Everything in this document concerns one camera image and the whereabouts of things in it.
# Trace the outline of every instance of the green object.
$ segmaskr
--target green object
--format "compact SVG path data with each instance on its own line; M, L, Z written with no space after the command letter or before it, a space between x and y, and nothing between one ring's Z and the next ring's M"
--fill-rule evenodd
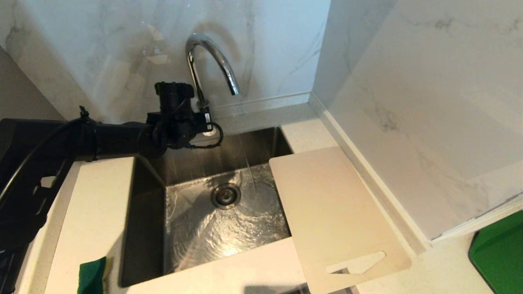
M103 294L107 259L80 264L78 294Z
M469 259L496 294L523 293L523 211L481 229Z

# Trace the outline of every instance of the countertop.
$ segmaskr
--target countertop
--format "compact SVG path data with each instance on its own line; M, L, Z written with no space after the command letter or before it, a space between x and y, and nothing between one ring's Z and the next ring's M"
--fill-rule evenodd
M336 142L308 104L217 120L226 132L280 125L294 153ZM122 235L134 159L83 163L56 245L45 293L75 293L78 266L103 256L112 259L108 292L115 293L280 293L305 283L292 237L182 272L118 287ZM467 259L471 236L415 256L413 266L352 287L354 293L492 293Z

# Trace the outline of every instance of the cutting board handle hole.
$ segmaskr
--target cutting board handle hole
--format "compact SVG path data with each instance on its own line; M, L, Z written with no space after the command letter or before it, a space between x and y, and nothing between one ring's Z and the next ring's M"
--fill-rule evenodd
M359 256L344 262L329 265L325 270L329 274L353 274L362 275L373 268L386 257L384 251Z

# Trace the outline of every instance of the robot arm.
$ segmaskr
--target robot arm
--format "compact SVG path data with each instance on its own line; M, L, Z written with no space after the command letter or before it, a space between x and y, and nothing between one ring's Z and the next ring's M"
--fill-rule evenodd
M157 158L167 148L213 148L223 139L209 114L194 112L191 85L157 83L160 111L146 123L96 123L81 107L69 122L3 119L0 121L0 294L13 293L29 243L45 224L47 213L74 161L117 157ZM190 144L196 134L218 128L214 145ZM53 176L50 187L40 181Z

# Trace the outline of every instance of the gooseneck faucet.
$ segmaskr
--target gooseneck faucet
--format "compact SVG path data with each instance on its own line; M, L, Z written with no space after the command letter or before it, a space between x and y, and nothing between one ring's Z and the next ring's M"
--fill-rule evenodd
M197 106L200 112L205 112L208 114L210 110L209 101L207 101L203 95L198 73L196 72L195 68L194 51L197 45L204 47L212 55L212 57L214 57L214 60L216 60L218 63L218 66L222 70L222 73L227 80L227 84L229 85L229 89L231 90L232 95L238 95L240 93L240 87L238 86L238 82L236 81L236 77L234 76L231 65L227 61L227 58L225 58L225 55L223 55L220 47L218 47L218 45L206 35L202 33L193 33L185 43L185 53L187 55L187 62L189 63L189 68L191 70L192 80L195 84L196 93L198 93Z

